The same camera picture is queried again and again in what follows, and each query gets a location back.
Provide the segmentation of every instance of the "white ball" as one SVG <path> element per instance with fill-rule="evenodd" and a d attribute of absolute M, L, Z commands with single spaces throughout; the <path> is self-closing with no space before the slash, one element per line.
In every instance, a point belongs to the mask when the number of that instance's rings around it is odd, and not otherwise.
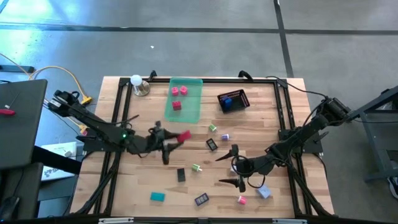
<path fill-rule="evenodd" d="M 133 84 L 133 85 L 135 85 L 135 86 L 138 86 L 138 85 L 141 85 L 141 83 L 142 83 L 142 78 L 141 78 L 140 75 L 133 75 L 133 76 L 130 78 L 130 82 L 131 82 L 131 84 Z"/>

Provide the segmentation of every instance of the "green transparent tray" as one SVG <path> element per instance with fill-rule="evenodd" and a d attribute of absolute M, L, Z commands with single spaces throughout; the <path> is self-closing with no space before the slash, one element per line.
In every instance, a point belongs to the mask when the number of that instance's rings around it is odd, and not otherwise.
<path fill-rule="evenodd" d="M 178 96 L 173 96 L 172 88 L 177 87 L 178 90 L 180 90 L 181 86 L 185 86 L 188 89 L 188 93 L 186 95 L 178 93 Z M 166 110 L 164 111 L 166 120 L 182 123 L 197 123 L 200 119 L 202 86 L 203 80 L 199 78 L 171 78 Z M 173 101 L 181 101 L 181 110 L 173 110 Z"/>

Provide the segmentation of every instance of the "red cube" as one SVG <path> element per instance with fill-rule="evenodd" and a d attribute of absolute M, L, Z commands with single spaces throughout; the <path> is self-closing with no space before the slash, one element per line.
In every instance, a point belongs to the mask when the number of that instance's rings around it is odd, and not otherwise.
<path fill-rule="evenodd" d="M 180 135 L 177 137 L 177 141 L 178 141 L 179 143 L 182 143 L 182 142 L 184 142 L 185 140 L 190 139 L 191 137 L 192 137 L 191 132 L 188 130 L 188 131 L 185 131 L 184 133 L 180 134 Z"/>
<path fill-rule="evenodd" d="M 181 86 L 180 88 L 181 94 L 186 95 L 188 93 L 188 89 L 185 86 Z"/>
<path fill-rule="evenodd" d="M 177 87 L 172 88 L 172 94 L 173 94 L 173 96 L 178 96 L 178 88 Z"/>
<path fill-rule="evenodd" d="M 181 109 L 181 101 L 173 101 L 173 110 L 180 110 Z"/>

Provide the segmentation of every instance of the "gray floor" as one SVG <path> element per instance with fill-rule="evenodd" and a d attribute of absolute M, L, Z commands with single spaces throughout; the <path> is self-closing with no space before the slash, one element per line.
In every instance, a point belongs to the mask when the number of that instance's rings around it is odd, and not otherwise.
<path fill-rule="evenodd" d="M 286 29 L 398 29 L 395 0 L 280 0 L 280 6 Z M 271 0 L 10 0 L 0 21 L 118 27 L 278 27 Z M 279 34 L 0 30 L 0 37 L 2 53 L 36 68 L 68 68 L 94 97 L 105 75 L 148 75 L 151 70 L 172 76 L 235 77 L 245 70 L 254 77 L 286 77 Z M 351 109 L 397 85 L 396 35 L 287 35 L 287 43 L 294 77 L 304 78 L 308 90 L 337 97 Z M 0 63 L 8 62 L 0 58 Z M 26 78 L 0 73 L 0 79 Z M 73 80 L 62 71 L 48 70 L 40 78 L 49 81 L 47 98 L 57 89 L 76 90 Z M 308 97 L 312 107 L 321 100 Z M 398 201 L 386 182 L 363 182 L 363 176 L 376 171 L 376 166 L 362 125 L 345 124 L 328 131 L 323 140 L 324 159 L 336 214 L 397 222 Z M 74 137 L 62 121 L 43 112 L 38 145 L 72 141 Z"/>

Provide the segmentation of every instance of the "wooden table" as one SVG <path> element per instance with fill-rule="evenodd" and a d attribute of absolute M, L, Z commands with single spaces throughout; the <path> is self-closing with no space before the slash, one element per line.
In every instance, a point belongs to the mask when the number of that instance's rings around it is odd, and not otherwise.
<path fill-rule="evenodd" d="M 111 121 L 118 82 L 120 77 L 104 77 L 95 114 Z M 290 78 L 288 82 L 305 89 L 303 79 Z M 238 144 L 240 155 L 254 157 L 264 155 L 264 149 L 278 141 L 280 129 L 275 104 L 275 94 L 269 84 L 204 83 L 201 98 L 201 119 L 197 124 L 170 123 L 164 119 L 168 83 L 151 83 L 149 95 L 131 98 L 129 116 L 140 116 L 132 122 L 136 134 L 148 135 L 148 128 L 157 120 L 169 131 L 182 132 L 189 129 L 192 138 L 170 155 L 170 164 L 164 166 L 160 152 L 153 152 L 140 159 L 124 152 L 118 173 L 118 181 L 113 202 L 113 216 L 135 217 L 294 217 L 292 199 L 286 168 L 275 167 L 266 177 L 266 185 L 272 195 L 262 199 L 255 189 L 246 184 L 246 192 L 230 184 L 218 182 L 219 179 L 233 178 L 230 172 L 230 159 L 215 162 L 225 155 L 232 144 Z M 244 89 L 250 107 L 244 111 L 223 114 L 216 96 L 238 89 Z M 305 93 L 289 88 L 295 123 L 301 125 L 310 112 Z M 118 118 L 121 118 L 124 98 L 121 101 Z M 218 128 L 217 133 L 208 130 L 210 124 Z M 222 142 L 221 135 L 229 134 L 230 141 Z M 211 152 L 205 141 L 213 138 L 218 150 Z M 73 199 L 71 212 L 81 208 L 98 185 L 103 163 L 103 152 L 93 153 L 83 161 Z M 199 164 L 203 172 L 191 170 L 192 164 Z M 303 164 L 308 187 L 319 202 L 333 213 L 325 171 L 321 162 L 313 155 L 304 155 Z M 177 182 L 177 169 L 185 168 L 186 181 Z M 262 176 L 253 175 L 252 184 L 260 183 Z M 165 201 L 151 201 L 151 192 L 163 192 Z M 194 199 L 207 193 L 210 201 L 197 207 Z M 103 206 L 106 203 L 108 187 L 104 191 Z M 246 205 L 237 203 L 240 195 L 247 198 Z M 303 197 L 298 190 L 300 208 L 304 210 Z"/>

